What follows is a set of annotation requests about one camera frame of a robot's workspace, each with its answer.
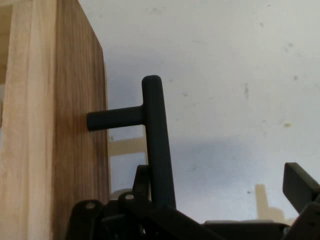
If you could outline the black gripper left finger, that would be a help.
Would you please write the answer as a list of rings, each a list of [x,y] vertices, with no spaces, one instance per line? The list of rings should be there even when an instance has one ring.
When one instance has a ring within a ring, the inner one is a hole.
[[[133,188],[117,200],[78,202],[71,211],[67,240],[218,240],[220,236],[176,209],[148,199],[150,168],[139,165]]]

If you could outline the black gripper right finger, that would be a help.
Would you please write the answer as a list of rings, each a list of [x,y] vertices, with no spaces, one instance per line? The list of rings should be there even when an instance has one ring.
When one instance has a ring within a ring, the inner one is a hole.
[[[286,230],[285,240],[318,240],[320,238],[320,184],[298,163],[284,165],[282,191],[298,217]]]

